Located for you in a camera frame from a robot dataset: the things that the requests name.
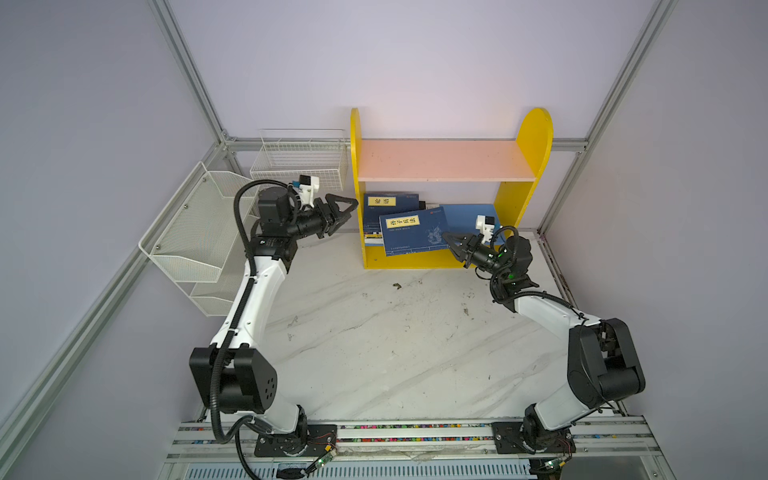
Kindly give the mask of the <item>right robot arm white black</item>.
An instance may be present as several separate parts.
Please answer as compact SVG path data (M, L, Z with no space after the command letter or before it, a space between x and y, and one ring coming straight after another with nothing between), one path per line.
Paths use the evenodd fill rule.
M500 232L509 236L496 247ZM565 342L566 380L546 399L529 405L516 443L529 453L564 441L569 427L612 401L641 393L645 376L628 325L577 309L531 280L531 245L514 227L488 242L480 234L445 232L442 238L463 267L487 273L492 301L544 327Z

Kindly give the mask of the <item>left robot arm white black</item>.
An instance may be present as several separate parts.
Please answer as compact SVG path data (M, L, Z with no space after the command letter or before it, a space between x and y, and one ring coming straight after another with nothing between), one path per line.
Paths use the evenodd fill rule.
M277 370L259 347L299 240L333 235L358 206L354 198L327 194L310 200L308 193L275 180L255 180L234 196L245 255L242 281L219 331L189 359L219 444L236 442L247 428L263 441L255 450L261 455L299 456L311 445L305 410L281 395Z

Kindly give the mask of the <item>navy book yellow label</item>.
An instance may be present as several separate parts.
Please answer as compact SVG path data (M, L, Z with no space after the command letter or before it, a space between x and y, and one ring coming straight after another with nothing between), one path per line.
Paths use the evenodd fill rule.
M380 234L380 217L394 213L416 211L423 202L416 193L371 192L363 196L363 233Z
M448 222L443 207L393 213L380 218L387 257L446 250Z

